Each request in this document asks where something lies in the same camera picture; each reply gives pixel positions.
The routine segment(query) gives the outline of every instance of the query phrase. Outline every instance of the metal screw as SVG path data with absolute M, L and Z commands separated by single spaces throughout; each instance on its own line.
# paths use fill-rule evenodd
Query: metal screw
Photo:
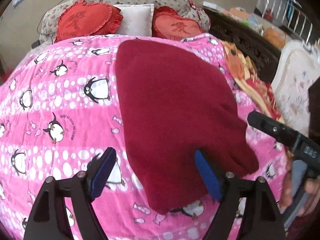
M 78 173 L 77 173 L 77 177 L 78 178 L 83 178 L 85 176 L 85 171 L 79 171 Z
M 50 176 L 50 177 L 47 177 L 46 179 L 45 179 L 45 182 L 46 183 L 50 183 L 50 182 L 53 182 L 53 177 L 52 176 Z
M 262 177 L 262 176 L 259 176 L 259 177 L 258 177 L 258 181 L 259 181 L 260 183 L 265 183 L 265 182 L 266 182 L 266 179 L 265 179 L 264 177 Z
M 232 179 L 234 176 L 235 176 L 235 175 L 234 175 L 232 172 L 230 172 L 230 171 L 228 171 L 228 172 L 226 173 L 226 177 L 227 177 L 228 179 Z

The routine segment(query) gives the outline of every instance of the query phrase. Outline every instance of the pink bedspread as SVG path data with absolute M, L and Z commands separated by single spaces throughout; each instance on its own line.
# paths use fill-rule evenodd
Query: pink bedspread
M 114 62 L 120 43 L 136 38 L 171 44 L 210 62 L 225 75 L 239 117 L 246 120 L 257 109 L 235 85 L 221 43 L 207 33 L 182 42 L 121 35 L 81 37 L 31 55 L 1 86 L 0 94 L 0 220 L 16 239 L 23 238 L 34 196 L 44 179 L 70 178 L 86 170 L 89 161 L 107 147 L 116 150 L 117 163 L 93 207 L 109 238 L 204 236 L 217 203 L 205 196 L 178 212 L 159 215 L 148 208 L 143 187 L 127 160 Z M 282 145 L 249 126 L 246 138 L 260 163 L 259 170 L 247 178 L 266 177 L 278 200 L 286 163 Z M 71 201 L 67 199 L 66 205 L 74 239 L 81 239 Z M 244 200 L 229 239 L 236 238 L 243 206 Z

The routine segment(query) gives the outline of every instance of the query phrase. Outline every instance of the chinese character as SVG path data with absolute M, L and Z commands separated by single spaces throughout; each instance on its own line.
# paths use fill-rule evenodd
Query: chinese character
M 71 15 L 67 20 L 67 22 L 70 22 L 70 24 L 67 25 L 66 27 L 73 26 L 74 29 L 79 29 L 78 21 L 79 21 L 79 19 L 83 18 L 84 16 L 85 16 L 85 11 L 81 11 L 81 12 L 78 12 L 76 14 Z
M 174 23 L 171 26 L 176 27 L 175 29 L 172 30 L 173 32 L 183 32 L 185 34 L 190 34 L 185 31 L 185 27 L 187 27 L 187 25 L 185 25 L 183 22 Z

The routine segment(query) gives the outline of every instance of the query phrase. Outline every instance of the white pillow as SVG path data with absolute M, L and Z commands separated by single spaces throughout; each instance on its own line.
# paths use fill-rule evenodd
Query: white pillow
M 116 34 L 129 36 L 152 36 L 152 18 L 155 9 L 154 4 L 116 4 L 121 10 L 122 22 Z

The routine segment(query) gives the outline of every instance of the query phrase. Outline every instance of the penguin print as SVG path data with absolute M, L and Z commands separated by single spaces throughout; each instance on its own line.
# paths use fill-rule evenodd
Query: penguin print
M 28 220 L 27 220 L 27 219 L 28 219 L 28 218 L 24 218 L 23 221 L 22 221 L 22 223 L 21 223 L 24 230 L 26 230 L 27 225 L 28 225 Z
M 271 178 L 272 179 L 275 175 L 276 175 L 275 167 L 273 166 L 272 163 L 270 163 L 268 165 L 267 170 L 266 170 L 266 176 L 267 176 L 267 178 Z
M 217 40 L 216 39 L 213 39 L 213 38 L 209 38 L 208 39 L 208 43 L 211 43 L 212 45 L 218 45 L 219 43 L 217 42 Z
M 34 62 L 36 64 L 42 63 L 44 61 L 45 56 L 48 54 L 48 51 L 41 53 L 38 57 L 35 58 Z
M 68 68 L 63 63 L 63 60 L 61 60 L 61 64 L 59 66 L 56 66 L 53 71 L 50 71 L 50 73 L 54 74 L 56 77 L 61 77 L 68 73 Z
M 83 44 L 83 41 L 81 41 L 81 40 L 76 40 L 76 41 L 72 41 L 72 42 L 70 42 L 70 43 L 72 43 L 73 45 L 76 45 L 76 46 L 81 46 L 81 45 Z
M 69 221 L 69 225 L 71 227 L 73 227 L 75 225 L 75 217 L 73 216 L 73 214 L 71 213 L 70 209 L 68 209 L 66 207 L 67 210 L 67 217 L 68 217 L 68 221 Z
M 193 203 L 183 207 L 183 208 L 176 208 L 171 210 L 171 213 L 181 212 L 182 214 L 191 217 L 192 220 L 196 220 L 198 216 L 200 216 L 204 211 L 204 204 L 200 200 L 196 200 Z
M 5 126 L 4 123 L 0 123 L 0 138 L 4 136 Z
M 99 55 L 104 55 L 104 54 L 109 54 L 110 53 L 110 48 L 103 48 L 103 49 L 95 49 L 91 51 L 93 54 L 99 56 Z
M 27 174 L 26 153 L 15 150 L 14 154 L 11 156 L 11 165 L 16 170 L 18 176 L 20 176 L 20 174 Z
M 4 188 L 3 188 L 3 185 L 2 185 L 1 182 L 0 182 L 0 198 L 1 198 L 2 200 L 5 200 Z
M 97 100 L 99 99 L 110 100 L 109 79 L 103 78 L 94 80 L 95 78 L 96 77 L 90 79 L 89 82 L 84 86 L 84 94 L 96 103 L 98 103 Z
M 10 90 L 11 91 L 13 91 L 13 90 L 15 90 L 15 88 L 16 88 L 16 80 L 14 79 L 14 80 L 12 80 L 12 82 L 11 82 L 11 84 L 10 84 Z
M 56 115 L 52 113 L 54 119 L 49 122 L 48 128 L 43 129 L 45 132 L 49 133 L 50 138 L 52 139 L 52 143 L 57 143 L 62 141 L 64 136 L 64 130 L 61 124 L 57 121 Z
M 244 197 L 239 199 L 239 205 L 238 205 L 238 210 L 236 212 L 236 218 L 243 217 L 244 209 L 245 209 L 245 201 L 246 201 L 246 198 L 244 198 Z
M 19 103 L 22 106 L 23 110 L 32 106 L 32 90 L 27 90 L 23 92 L 22 96 L 19 98 Z
M 87 165 L 87 169 L 92 165 L 92 163 L 98 161 L 100 158 L 100 155 L 96 155 L 95 157 L 92 158 L 92 160 L 88 163 Z M 109 175 L 109 178 L 105 184 L 105 187 L 109 188 L 109 185 L 108 184 L 121 184 L 122 186 L 125 186 L 125 182 L 124 180 L 122 179 L 122 175 L 121 175 L 121 170 L 120 170 L 120 167 L 119 167 L 119 164 L 118 164 L 118 158 L 116 159 L 116 163 L 115 165 L 113 166 L 113 169 Z

